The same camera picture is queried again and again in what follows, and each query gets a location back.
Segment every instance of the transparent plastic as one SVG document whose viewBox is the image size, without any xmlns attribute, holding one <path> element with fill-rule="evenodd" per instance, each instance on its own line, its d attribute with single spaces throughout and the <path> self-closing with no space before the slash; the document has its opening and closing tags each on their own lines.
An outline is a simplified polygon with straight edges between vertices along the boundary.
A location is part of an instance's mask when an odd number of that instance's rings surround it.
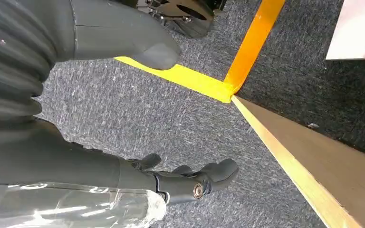
<svg viewBox="0 0 365 228">
<path fill-rule="evenodd" d="M 148 228 L 166 213 L 150 190 L 0 185 L 0 228 Z"/>
</svg>

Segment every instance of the carpet floor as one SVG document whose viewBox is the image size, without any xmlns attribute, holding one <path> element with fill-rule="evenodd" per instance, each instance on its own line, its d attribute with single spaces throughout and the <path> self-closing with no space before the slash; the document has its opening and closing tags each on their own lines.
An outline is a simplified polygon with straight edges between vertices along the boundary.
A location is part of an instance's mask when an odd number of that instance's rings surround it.
<svg viewBox="0 0 365 228">
<path fill-rule="evenodd" d="M 171 32 L 180 64 L 222 80 L 259 4 L 228 0 L 201 39 Z M 365 152 L 365 61 L 324 60 L 341 6 L 288 0 L 239 96 Z M 155 152 L 160 170 L 237 161 L 231 186 L 170 207 L 155 228 L 324 227 L 233 104 L 112 59 L 57 64 L 38 100 L 67 140 L 125 158 Z"/>
</svg>

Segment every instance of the metal bolt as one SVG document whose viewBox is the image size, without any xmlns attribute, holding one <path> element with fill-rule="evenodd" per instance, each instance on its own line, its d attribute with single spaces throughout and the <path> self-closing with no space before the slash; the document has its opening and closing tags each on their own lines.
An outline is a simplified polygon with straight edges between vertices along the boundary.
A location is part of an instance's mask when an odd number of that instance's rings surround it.
<svg viewBox="0 0 365 228">
<path fill-rule="evenodd" d="M 194 186 L 194 197 L 196 199 L 199 199 L 203 196 L 203 186 L 200 184 L 200 183 L 197 183 L 195 186 Z"/>
<path fill-rule="evenodd" d="M 186 16 L 183 16 L 183 17 L 182 17 L 182 20 L 183 20 L 185 23 L 191 22 L 191 18 L 186 17 Z"/>
</svg>

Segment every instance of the floor tape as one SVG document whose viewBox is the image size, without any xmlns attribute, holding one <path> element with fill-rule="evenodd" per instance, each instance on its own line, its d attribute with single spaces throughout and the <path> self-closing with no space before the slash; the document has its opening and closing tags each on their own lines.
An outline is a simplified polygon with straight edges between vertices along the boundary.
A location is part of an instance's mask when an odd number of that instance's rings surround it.
<svg viewBox="0 0 365 228">
<path fill-rule="evenodd" d="M 178 64 L 170 70 L 162 71 L 145 67 L 127 57 L 115 59 L 221 102 L 229 103 L 231 97 L 246 80 L 284 4 L 285 0 L 262 1 L 223 82 Z"/>
</svg>

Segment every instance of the wooden board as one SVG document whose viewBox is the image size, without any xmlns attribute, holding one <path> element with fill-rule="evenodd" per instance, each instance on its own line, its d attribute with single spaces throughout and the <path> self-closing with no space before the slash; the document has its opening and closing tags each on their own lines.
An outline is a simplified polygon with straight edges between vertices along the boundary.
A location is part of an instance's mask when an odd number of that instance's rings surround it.
<svg viewBox="0 0 365 228">
<path fill-rule="evenodd" d="M 365 154 L 237 96 L 232 101 L 327 227 L 365 227 Z"/>
<path fill-rule="evenodd" d="M 326 59 L 365 59 L 365 0 L 344 0 Z"/>
</svg>

